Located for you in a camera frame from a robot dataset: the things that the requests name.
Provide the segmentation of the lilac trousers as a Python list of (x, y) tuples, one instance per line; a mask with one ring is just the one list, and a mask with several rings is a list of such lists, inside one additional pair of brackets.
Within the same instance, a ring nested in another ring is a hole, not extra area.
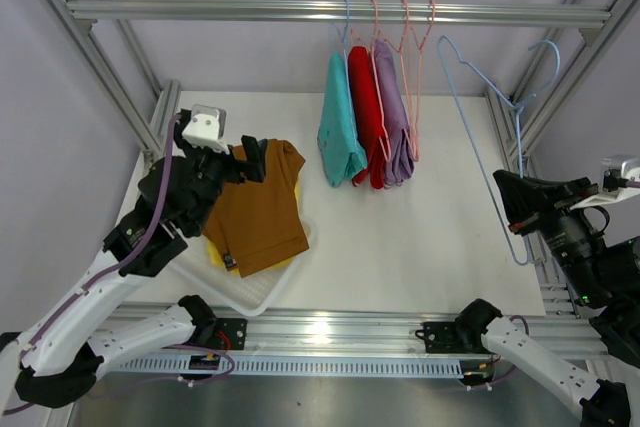
[(384, 126), (391, 147), (389, 160), (384, 167), (384, 184), (386, 187), (399, 186), (409, 180), (414, 172), (414, 161), (408, 142), (407, 113), (398, 87), (391, 49), (384, 40), (376, 39), (373, 54)]

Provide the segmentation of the white plastic basket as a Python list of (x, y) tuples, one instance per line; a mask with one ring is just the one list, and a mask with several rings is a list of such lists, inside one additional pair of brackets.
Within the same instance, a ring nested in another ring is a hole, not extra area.
[(169, 269), (214, 305), (229, 307), (244, 317), (256, 317), (271, 307), (290, 286), (316, 245), (315, 223), (307, 216), (302, 216), (301, 222), (309, 249), (284, 266), (241, 277), (214, 264), (209, 256), (208, 241), (198, 237), (188, 240), (189, 247), (169, 264)]

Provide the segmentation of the blue hanger of teal trousers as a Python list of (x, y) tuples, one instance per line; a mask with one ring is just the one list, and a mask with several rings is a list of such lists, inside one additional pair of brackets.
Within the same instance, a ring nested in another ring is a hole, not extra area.
[(350, 90), (348, 61), (347, 61), (347, 37), (349, 34), (350, 19), (351, 19), (350, 1), (344, 0), (344, 3), (345, 3), (345, 11), (346, 11), (344, 26), (342, 28), (339, 28), (335, 23), (332, 23), (332, 26), (334, 27), (338, 35), (338, 41), (339, 41), (338, 53), (340, 54), (340, 57), (342, 60), (342, 66), (344, 70), (344, 78), (345, 78), (344, 83), (346, 86), (347, 99), (348, 99), (347, 117), (351, 126), (351, 135), (354, 139), (354, 142), (357, 142), (358, 133), (357, 133), (357, 125), (356, 125), (354, 109), (353, 109), (353, 101), (352, 101), (351, 90)]

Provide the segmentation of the pink hanger of lilac trousers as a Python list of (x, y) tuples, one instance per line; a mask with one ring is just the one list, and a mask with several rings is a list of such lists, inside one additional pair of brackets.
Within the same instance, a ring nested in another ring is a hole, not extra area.
[(419, 130), (418, 130), (418, 110), (414, 106), (413, 96), (410, 89), (410, 52), (409, 52), (409, 32), (410, 32), (410, 9), (408, 0), (401, 0), (404, 9), (404, 26), (400, 42), (397, 47), (392, 46), (400, 58), (400, 68), (404, 84), (406, 98), (407, 119), (408, 119), (408, 142), (411, 157), (414, 162), (420, 160)]

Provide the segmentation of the pink hanger of red trousers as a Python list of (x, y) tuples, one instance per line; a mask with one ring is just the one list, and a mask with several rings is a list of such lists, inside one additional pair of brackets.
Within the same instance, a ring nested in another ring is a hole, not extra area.
[(380, 39), (379, 7), (377, 0), (370, 0), (373, 9), (373, 32), (369, 43), (354, 28), (349, 30), (351, 50), (348, 55), (348, 72), (354, 101), (358, 134), (369, 155), (376, 153), (385, 162), (390, 159), (391, 145), (385, 125), (378, 68), (376, 65), (376, 41)]

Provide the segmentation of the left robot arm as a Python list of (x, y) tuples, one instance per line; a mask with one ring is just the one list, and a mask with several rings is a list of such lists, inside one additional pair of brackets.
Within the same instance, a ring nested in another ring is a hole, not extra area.
[(88, 393), (110, 370), (154, 350), (185, 344), (210, 346), (217, 318), (198, 295), (182, 297), (130, 327), (97, 328), (132, 293), (150, 283), (201, 235), (227, 183), (261, 182), (267, 143), (245, 136), (244, 158), (230, 151), (170, 141), (167, 153), (138, 183), (133, 209), (104, 240), (82, 278), (31, 328), (1, 336), (1, 412), (12, 395), (22, 408), (59, 408)]

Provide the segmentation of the yellow trousers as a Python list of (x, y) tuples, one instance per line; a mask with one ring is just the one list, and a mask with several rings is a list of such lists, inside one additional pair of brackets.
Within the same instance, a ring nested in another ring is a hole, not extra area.
[[(222, 259), (222, 256), (220, 255), (217, 247), (215, 246), (215, 244), (213, 242), (211, 242), (210, 240), (206, 241), (206, 247), (207, 247), (207, 253), (209, 256), (209, 261), (211, 263), (212, 266), (220, 268), (220, 269), (225, 269), (228, 273), (230, 273), (231, 275), (235, 275), (241, 278), (244, 278), (244, 275), (240, 273), (239, 269), (237, 267), (227, 267), (226, 264), (224, 263), (224, 260)], [(286, 260), (283, 260), (279, 263), (270, 265), (268, 267), (265, 267), (265, 270), (269, 271), (269, 270), (279, 270), (279, 269), (284, 269), (286, 267), (288, 267), (289, 265), (292, 264), (292, 262), (294, 261), (294, 257), (290, 257)]]

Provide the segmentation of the aluminium hanging rail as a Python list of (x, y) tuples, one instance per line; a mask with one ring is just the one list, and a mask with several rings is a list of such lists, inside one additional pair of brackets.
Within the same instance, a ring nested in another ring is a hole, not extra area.
[(439, 23), (450, 25), (601, 28), (601, 6), (469, 5), (352, 0), (68, 0), (83, 20)]

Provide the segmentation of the brown trousers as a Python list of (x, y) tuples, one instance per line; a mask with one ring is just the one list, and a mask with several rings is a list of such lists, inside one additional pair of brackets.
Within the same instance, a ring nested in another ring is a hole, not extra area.
[(262, 183), (228, 183), (203, 235), (227, 267), (244, 277), (309, 249), (296, 196), (305, 158), (286, 140), (270, 139)]

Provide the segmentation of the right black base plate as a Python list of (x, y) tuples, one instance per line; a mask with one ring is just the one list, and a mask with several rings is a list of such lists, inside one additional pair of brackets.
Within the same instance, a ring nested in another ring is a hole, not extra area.
[(427, 321), (414, 332), (427, 354), (481, 354), (486, 349), (480, 344), (469, 344), (459, 335), (454, 321)]

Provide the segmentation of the aluminium frame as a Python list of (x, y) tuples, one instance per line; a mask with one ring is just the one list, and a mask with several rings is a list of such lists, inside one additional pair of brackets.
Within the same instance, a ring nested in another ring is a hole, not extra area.
[[(327, 183), (316, 144), (329, 57), (342, 22), (83, 20), (68, 0), (1, 0), (1, 328), (32, 327), (86, 272), (164, 148), (171, 115), (227, 112), (225, 139), (281, 138), (305, 158), (301, 217), (316, 245), (281, 296), (249, 321), (235, 355), (425, 357), (414, 332), (483, 298), (506, 314), (585, 319), (539, 238), (512, 260), (440, 64), (446, 35), (515, 102), (556, 80), (521, 115), (524, 158), (553, 180), (601, 177), (602, 159), (639, 151), (639, 0), (434, 0), (601, 6), (601, 28), (435, 23), (424, 52), (421, 159), (400, 187)], [(408, 0), (425, 3), (429, 0)], [(515, 114), (444, 45), (446, 62), (500, 207), (492, 172), (514, 167)], [(132, 326), (195, 287), (166, 267), (97, 328)], [(221, 316), (236, 314), (214, 305)]]

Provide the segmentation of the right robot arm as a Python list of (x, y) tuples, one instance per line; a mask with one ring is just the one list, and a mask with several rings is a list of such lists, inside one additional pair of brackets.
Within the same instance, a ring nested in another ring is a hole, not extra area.
[(639, 193), (636, 168), (610, 167), (587, 178), (551, 182), (497, 170), (509, 230), (534, 234), (562, 271), (573, 302), (590, 319), (542, 320), (531, 332), (515, 314), (483, 299), (455, 319), (465, 351), (502, 358), (544, 387), (582, 426), (639, 423), (639, 240), (609, 246), (587, 210)]

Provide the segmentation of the teal trousers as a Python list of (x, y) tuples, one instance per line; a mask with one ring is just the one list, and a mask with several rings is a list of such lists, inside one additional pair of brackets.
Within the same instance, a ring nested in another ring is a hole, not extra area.
[(325, 178), (331, 187), (352, 180), (367, 167), (367, 158), (358, 140), (344, 57), (330, 56), (317, 146)]

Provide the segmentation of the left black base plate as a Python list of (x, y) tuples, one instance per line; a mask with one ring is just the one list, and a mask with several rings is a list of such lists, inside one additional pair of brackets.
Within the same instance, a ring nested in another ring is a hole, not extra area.
[(221, 318), (214, 328), (212, 337), (203, 350), (189, 353), (187, 370), (183, 375), (189, 381), (204, 381), (224, 374), (231, 369), (229, 360), (220, 355), (243, 351), (245, 348), (248, 321), (244, 318)]

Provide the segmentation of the pink hanger of yellow trousers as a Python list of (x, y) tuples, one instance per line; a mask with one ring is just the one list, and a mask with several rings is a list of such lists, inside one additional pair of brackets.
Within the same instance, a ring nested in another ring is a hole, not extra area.
[(414, 162), (418, 162), (421, 157), (421, 149), (420, 149), (420, 130), (419, 130), (419, 122), (420, 122), (420, 114), (421, 114), (421, 97), (422, 97), (422, 78), (423, 78), (423, 62), (424, 62), (424, 52), (426, 45), (429, 40), (429, 36), (433, 26), (435, 24), (436, 17), (436, 3), (434, 0), (429, 0), (429, 13), (428, 16), (428, 27), (422, 37), (419, 37), (412, 23), (409, 23), (410, 32), (413, 36), (414, 44), (417, 51), (417, 61), (416, 61), (416, 88), (415, 93), (410, 93), (408, 96), (409, 100), (409, 145), (411, 149), (411, 155)]

